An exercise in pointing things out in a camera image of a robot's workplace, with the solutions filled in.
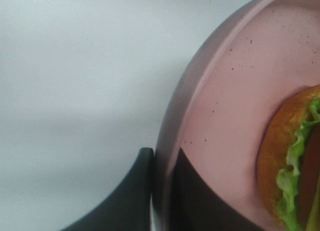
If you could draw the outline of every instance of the pink plate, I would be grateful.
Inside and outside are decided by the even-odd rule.
[[[260,200],[256,157],[279,105],[320,83],[319,34],[320,0],[255,0],[204,43],[176,88],[157,145],[161,230],[179,147],[227,204],[267,231],[282,230]]]

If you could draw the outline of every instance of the green lettuce leaf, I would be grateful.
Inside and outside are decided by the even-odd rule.
[[[287,231],[302,231],[298,224],[295,198],[298,195],[298,180],[300,176],[300,157],[304,155],[306,140],[313,127],[320,123],[320,98],[312,100],[309,106],[313,120],[302,120],[300,127],[294,132],[297,140],[287,152],[286,163],[293,167],[292,170],[281,169],[276,177],[276,183],[282,190],[283,197],[276,204],[276,212],[283,220]]]

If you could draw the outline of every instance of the burger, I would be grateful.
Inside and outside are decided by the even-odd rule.
[[[287,231],[320,231],[320,84],[286,99],[256,162],[258,191]]]

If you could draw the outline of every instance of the gray background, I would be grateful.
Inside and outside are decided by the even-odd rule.
[[[0,0],[0,230],[58,230],[110,194],[248,1]]]

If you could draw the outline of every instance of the white surface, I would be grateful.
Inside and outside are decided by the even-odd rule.
[[[59,230],[100,203],[248,1],[0,0],[0,230]]]

